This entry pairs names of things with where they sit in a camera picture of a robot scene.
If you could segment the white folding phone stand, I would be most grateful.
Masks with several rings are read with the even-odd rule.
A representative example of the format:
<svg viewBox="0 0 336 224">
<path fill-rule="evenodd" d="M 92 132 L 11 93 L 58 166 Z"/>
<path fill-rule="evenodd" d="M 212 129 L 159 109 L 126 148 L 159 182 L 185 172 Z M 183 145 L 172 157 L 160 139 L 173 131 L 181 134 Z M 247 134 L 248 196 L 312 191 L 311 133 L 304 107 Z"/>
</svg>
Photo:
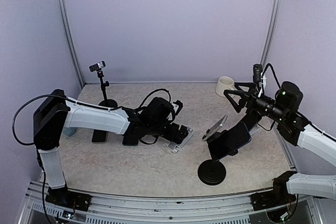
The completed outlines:
<svg viewBox="0 0 336 224">
<path fill-rule="evenodd" d="M 194 135 L 193 130 L 190 127 L 187 127 L 187 136 L 183 139 L 180 144 L 176 144 L 174 142 L 164 143 L 163 146 L 169 149 L 172 153 L 176 154 Z"/>
</svg>

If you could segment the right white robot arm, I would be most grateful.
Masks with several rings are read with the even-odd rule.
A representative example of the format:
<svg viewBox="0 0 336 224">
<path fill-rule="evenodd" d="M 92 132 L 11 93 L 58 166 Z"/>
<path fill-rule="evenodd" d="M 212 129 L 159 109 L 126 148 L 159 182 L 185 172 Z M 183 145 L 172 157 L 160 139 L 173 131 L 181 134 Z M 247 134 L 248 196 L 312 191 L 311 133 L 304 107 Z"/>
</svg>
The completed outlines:
<svg viewBox="0 0 336 224">
<path fill-rule="evenodd" d="M 223 94 L 237 112 L 246 108 L 247 113 L 254 112 L 273 120 L 284 141 L 301 149 L 318 164 L 335 168 L 335 137 L 298 111 L 303 93 L 296 84 L 283 82 L 274 98 L 262 94 L 255 83 L 236 83 L 235 87 L 236 90 L 224 90 Z M 273 205 L 295 195 L 335 200 L 335 173 L 327 173 L 325 169 L 313 174 L 301 170 L 285 172 L 274 179 L 268 195 Z"/>
</svg>

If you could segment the blue-edged black smartphone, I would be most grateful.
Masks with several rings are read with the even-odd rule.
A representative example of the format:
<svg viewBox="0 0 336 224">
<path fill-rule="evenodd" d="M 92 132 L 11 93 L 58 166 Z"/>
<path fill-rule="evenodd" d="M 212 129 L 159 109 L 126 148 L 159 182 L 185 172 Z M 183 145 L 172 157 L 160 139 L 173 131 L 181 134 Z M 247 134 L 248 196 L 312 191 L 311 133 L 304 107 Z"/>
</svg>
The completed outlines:
<svg viewBox="0 0 336 224">
<path fill-rule="evenodd" d="M 208 143 L 208 149 L 213 161 L 218 161 L 235 152 L 251 141 L 250 132 L 244 122 L 239 122 L 228 131 Z"/>
</svg>

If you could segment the front aluminium rail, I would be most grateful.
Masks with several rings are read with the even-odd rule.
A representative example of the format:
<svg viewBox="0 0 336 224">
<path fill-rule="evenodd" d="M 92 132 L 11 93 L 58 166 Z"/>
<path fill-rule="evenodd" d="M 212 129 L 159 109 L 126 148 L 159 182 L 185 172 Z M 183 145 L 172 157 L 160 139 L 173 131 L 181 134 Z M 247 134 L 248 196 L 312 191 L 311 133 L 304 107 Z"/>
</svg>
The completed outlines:
<svg viewBox="0 0 336 224">
<path fill-rule="evenodd" d="M 91 195 L 91 201 L 88 211 L 75 210 L 69 223 L 268 223 L 269 212 L 286 206 L 254 211 L 250 195 L 266 192 L 267 189 L 228 195 L 173 198 L 70 190 Z M 30 182 L 14 223 L 29 223 L 33 211 L 45 217 L 41 193 L 42 182 Z M 299 197 L 297 210 L 285 223 L 327 223 L 318 199 L 304 195 Z"/>
</svg>

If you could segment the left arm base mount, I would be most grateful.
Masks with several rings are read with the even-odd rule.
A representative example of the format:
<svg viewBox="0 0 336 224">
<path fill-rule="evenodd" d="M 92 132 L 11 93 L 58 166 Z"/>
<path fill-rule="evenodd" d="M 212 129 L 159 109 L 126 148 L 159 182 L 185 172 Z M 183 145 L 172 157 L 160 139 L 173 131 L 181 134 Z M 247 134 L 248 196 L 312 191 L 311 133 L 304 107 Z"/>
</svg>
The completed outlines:
<svg viewBox="0 0 336 224">
<path fill-rule="evenodd" d="M 91 195 L 69 191 L 65 196 L 55 196 L 48 193 L 46 201 L 48 203 L 62 206 L 74 210 L 87 212 L 91 203 Z"/>
</svg>

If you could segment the aluminium frame post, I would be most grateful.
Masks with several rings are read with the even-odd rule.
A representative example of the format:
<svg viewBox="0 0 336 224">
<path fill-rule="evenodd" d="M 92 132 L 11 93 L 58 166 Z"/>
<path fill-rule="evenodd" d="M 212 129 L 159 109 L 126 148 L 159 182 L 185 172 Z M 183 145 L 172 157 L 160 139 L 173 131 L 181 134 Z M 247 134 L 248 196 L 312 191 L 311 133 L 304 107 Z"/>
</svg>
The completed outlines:
<svg viewBox="0 0 336 224">
<path fill-rule="evenodd" d="M 275 32 L 275 29 L 276 29 L 280 4 L 281 4 L 281 0 L 273 0 L 272 8 L 271 8 L 270 21 L 269 21 L 269 25 L 268 25 L 268 29 L 267 29 L 267 33 L 266 33 L 266 39 L 265 39 L 263 52 L 262 52 L 262 56 L 261 56 L 261 61 L 260 61 L 263 68 L 268 63 L 269 52 L 270 52 L 270 49 L 271 49 L 271 43 L 272 43 L 272 39 L 273 39 L 274 32 Z"/>
<path fill-rule="evenodd" d="M 80 66 L 80 63 L 77 57 L 77 52 L 75 49 L 74 40 L 71 34 L 70 23 L 69 23 L 67 9 L 66 9 L 66 1 L 65 0 L 57 0 L 57 1 L 58 1 L 59 11 L 60 11 L 61 22 L 62 22 L 67 46 L 68 46 L 69 53 L 70 53 L 70 59 L 71 59 L 79 86 L 83 88 L 86 83 L 83 77 L 83 73 L 82 73 L 81 66 Z"/>
</svg>

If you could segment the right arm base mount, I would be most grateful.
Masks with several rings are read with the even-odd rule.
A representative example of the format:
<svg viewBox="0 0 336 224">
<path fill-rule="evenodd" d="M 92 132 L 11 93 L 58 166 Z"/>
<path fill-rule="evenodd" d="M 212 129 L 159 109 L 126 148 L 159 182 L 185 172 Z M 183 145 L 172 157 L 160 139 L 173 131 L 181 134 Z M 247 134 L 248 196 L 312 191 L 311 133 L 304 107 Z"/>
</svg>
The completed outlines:
<svg viewBox="0 0 336 224">
<path fill-rule="evenodd" d="M 288 193 L 276 193 L 274 190 L 254 193 L 250 196 L 254 211 L 273 208 L 296 201 L 297 197 Z"/>
</svg>

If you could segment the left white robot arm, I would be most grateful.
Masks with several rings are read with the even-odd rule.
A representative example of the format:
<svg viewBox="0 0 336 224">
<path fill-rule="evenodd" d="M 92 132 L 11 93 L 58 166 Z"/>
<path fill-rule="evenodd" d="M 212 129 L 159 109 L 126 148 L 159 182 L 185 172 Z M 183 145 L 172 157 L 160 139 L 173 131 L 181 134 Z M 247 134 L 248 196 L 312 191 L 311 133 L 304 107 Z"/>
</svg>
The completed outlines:
<svg viewBox="0 0 336 224">
<path fill-rule="evenodd" d="M 44 102 L 34 112 L 33 143 L 40 156 L 53 197 L 66 206 L 73 201 L 68 190 L 59 156 L 59 140 L 64 128 L 83 128 L 111 132 L 123 136 L 122 144 L 136 146 L 147 135 L 162 137 L 174 152 L 193 136 L 185 125 L 174 123 L 183 104 L 155 97 L 147 106 L 136 109 L 118 106 L 110 108 L 81 102 L 65 96 L 57 89 L 44 97 Z"/>
</svg>

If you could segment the cream ceramic mug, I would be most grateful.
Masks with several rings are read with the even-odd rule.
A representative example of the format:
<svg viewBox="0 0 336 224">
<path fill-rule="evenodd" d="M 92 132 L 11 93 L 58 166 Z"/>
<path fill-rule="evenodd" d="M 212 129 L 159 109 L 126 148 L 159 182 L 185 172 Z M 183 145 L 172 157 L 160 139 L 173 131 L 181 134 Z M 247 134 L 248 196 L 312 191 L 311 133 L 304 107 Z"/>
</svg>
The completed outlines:
<svg viewBox="0 0 336 224">
<path fill-rule="evenodd" d="M 215 92 L 218 96 L 224 97 L 225 90 L 235 90 L 234 80 L 227 76 L 222 76 L 218 78 Z"/>
</svg>

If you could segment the right aluminium frame post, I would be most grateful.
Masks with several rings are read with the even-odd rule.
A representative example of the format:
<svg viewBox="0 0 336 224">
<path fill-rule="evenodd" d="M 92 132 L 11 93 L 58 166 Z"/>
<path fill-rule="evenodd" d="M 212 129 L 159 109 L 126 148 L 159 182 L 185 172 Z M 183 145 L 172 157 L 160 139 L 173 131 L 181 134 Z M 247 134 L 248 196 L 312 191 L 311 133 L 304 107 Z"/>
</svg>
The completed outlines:
<svg viewBox="0 0 336 224">
<path fill-rule="evenodd" d="M 280 4 L 281 4 L 281 0 L 273 0 L 272 8 L 271 8 L 270 21 L 269 21 L 269 25 L 268 25 L 268 29 L 267 29 L 267 33 L 266 33 L 266 39 L 265 39 L 263 52 L 262 52 L 262 56 L 261 56 L 261 61 L 260 61 L 263 68 L 268 63 L 269 52 L 270 52 L 270 49 L 271 49 L 271 43 L 272 43 L 272 39 L 273 39 L 274 32 L 275 32 L 275 29 L 276 29 Z"/>
</svg>

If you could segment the left aluminium frame post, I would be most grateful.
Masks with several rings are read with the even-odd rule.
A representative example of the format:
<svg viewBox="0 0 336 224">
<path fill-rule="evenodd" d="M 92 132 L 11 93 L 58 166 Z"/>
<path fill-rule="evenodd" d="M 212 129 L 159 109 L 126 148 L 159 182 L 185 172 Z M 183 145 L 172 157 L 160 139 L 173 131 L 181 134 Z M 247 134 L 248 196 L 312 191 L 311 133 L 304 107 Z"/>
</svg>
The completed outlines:
<svg viewBox="0 0 336 224">
<path fill-rule="evenodd" d="M 57 1 L 58 1 L 59 11 L 60 11 L 61 22 L 62 22 L 67 46 L 68 46 L 69 53 L 70 53 L 70 59 L 71 59 L 79 86 L 83 88 L 86 83 L 83 77 L 83 73 L 82 73 L 81 66 L 80 66 L 80 63 L 77 57 L 77 52 L 75 49 L 74 40 L 71 34 L 70 23 L 69 23 L 67 9 L 66 9 L 66 1 L 65 0 L 57 0 Z"/>
</svg>

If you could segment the light blue plastic cup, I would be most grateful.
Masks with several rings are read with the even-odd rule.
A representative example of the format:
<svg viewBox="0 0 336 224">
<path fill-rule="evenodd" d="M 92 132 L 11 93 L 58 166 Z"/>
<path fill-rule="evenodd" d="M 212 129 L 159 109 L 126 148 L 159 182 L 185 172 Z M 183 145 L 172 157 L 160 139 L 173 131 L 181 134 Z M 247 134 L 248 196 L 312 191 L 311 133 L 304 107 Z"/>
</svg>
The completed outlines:
<svg viewBox="0 0 336 224">
<path fill-rule="evenodd" d="M 75 133 L 76 133 L 77 129 L 76 128 L 68 128 L 68 127 L 65 127 L 63 129 L 63 134 L 66 136 L 66 137 L 72 137 Z"/>
</svg>

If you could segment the black round-base phone stand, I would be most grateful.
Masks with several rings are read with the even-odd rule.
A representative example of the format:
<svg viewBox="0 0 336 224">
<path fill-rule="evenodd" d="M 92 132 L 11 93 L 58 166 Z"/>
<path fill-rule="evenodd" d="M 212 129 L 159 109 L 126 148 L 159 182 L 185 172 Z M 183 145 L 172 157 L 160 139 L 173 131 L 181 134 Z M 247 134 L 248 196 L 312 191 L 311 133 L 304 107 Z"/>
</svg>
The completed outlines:
<svg viewBox="0 0 336 224">
<path fill-rule="evenodd" d="M 100 61 L 94 65 L 91 65 L 89 67 L 89 70 L 90 72 L 96 72 L 100 80 L 100 88 L 101 88 L 102 95 L 103 95 L 103 101 L 101 101 L 99 105 L 109 107 L 109 108 L 116 108 L 118 106 L 117 102 L 113 99 L 108 99 L 107 97 L 106 88 L 110 85 L 110 83 L 108 81 L 103 80 L 104 74 L 103 74 L 102 69 L 105 66 L 106 66 L 106 63 L 104 61 Z"/>
</svg>

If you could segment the black smartphone white back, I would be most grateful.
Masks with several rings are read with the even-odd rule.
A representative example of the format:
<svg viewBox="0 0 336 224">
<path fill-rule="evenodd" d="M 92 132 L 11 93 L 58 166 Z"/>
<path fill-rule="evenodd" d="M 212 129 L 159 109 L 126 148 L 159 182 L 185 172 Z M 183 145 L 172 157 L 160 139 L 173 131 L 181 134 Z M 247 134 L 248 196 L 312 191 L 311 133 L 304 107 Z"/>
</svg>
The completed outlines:
<svg viewBox="0 0 336 224">
<path fill-rule="evenodd" d="M 94 130 L 91 142 L 93 144 L 102 144 L 107 141 L 108 132 L 102 130 Z"/>
</svg>

